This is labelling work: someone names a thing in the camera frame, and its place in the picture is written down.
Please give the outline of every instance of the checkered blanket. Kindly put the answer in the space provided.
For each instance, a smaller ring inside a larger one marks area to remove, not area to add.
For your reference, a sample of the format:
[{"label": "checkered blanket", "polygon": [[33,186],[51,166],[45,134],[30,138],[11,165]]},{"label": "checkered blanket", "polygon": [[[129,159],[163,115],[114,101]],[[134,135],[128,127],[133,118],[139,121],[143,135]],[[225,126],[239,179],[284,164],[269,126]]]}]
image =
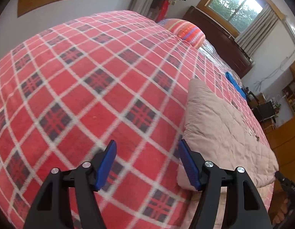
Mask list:
[{"label": "checkered blanket", "polygon": [[[224,74],[137,13],[72,20],[10,51],[0,61],[0,207],[9,221],[23,227],[53,167],[73,169],[114,139],[117,157],[95,194],[107,227],[180,226],[191,194],[176,183],[176,144],[194,77],[237,107],[268,145]],[[70,203],[81,228],[74,189]]]}]

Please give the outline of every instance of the brown wooden headboard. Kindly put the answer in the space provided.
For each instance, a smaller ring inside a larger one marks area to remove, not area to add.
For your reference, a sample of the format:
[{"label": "brown wooden headboard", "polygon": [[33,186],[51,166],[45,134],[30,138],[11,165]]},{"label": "brown wooden headboard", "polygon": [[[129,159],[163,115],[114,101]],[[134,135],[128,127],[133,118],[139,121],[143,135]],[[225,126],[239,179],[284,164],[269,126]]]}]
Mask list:
[{"label": "brown wooden headboard", "polygon": [[240,78],[250,71],[252,64],[248,56],[232,37],[229,38],[230,34],[198,8],[191,6],[183,20],[195,24],[204,32],[206,39],[214,46],[220,57]]}]

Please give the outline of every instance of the blue gripper pad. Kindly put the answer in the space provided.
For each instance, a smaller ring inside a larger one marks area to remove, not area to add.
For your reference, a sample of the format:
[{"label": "blue gripper pad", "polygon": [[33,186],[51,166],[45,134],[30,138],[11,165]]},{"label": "blue gripper pad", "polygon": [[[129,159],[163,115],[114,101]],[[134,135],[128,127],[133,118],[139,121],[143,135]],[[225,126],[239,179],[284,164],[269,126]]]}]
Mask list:
[{"label": "blue gripper pad", "polygon": [[100,190],[105,185],[108,174],[117,155],[117,144],[115,141],[113,141],[113,143],[108,147],[109,149],[97,171],[97,182],[95,184],[97,190]]},{"label": "blue gripper pad", "polygon": [[201,183],[199,181],[199,170],[194,163],[194,160],[188,151],[188,147],[181,140],[178,144],[178,151],[180,159],[184,165],[190,184],[196,189],[200,190]]}]

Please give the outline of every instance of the blue object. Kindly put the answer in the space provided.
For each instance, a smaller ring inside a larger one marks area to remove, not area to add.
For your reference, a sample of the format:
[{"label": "blue object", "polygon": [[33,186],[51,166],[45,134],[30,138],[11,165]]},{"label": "blue object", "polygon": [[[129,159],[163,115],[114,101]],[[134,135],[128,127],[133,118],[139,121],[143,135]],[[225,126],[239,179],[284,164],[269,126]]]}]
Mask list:
[{"label": "blue object", "polygon": [[108,146],[108,148],[109,149],[106,152],[97,171],[97,182],[95,186],[98,191],[105,185],[108,174],[117,155],[117,144],[115,141],[113,141],[113,143]]},{"label": "blue object", "polygon": [[234,80],[233,76],[227,71],[225,73],[226,78],[231,82],[231,84],[235,87],[235,89],[240,93],[241,97],[243,97],[246,100],[246,95],[243,92],[243,90],[238,86],[237,82]]},{"label": "blue object", "polygon": [[200,190],[201,183],[199,181],[199,170],[194,163],[194,160],[188,151],[187,146],[183,141],[180,141],[178,144],[178,151],[180,155],[180,159],[184,165],[185,171],[187,173],[190,184],[196,189]]}]

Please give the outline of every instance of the orange striped cushion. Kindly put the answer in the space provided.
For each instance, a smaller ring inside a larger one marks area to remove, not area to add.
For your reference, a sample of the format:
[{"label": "orange striped cushion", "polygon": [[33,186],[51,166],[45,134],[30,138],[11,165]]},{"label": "orange striped cushion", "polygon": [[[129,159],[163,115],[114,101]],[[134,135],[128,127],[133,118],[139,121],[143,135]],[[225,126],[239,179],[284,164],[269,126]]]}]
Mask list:
[{"label": "orange striped cushion", "polygon": [[202,46],[206,36],[193,23],[181,19],[165,19],[158,23],[177,37],[189,42],[194,48]]}]

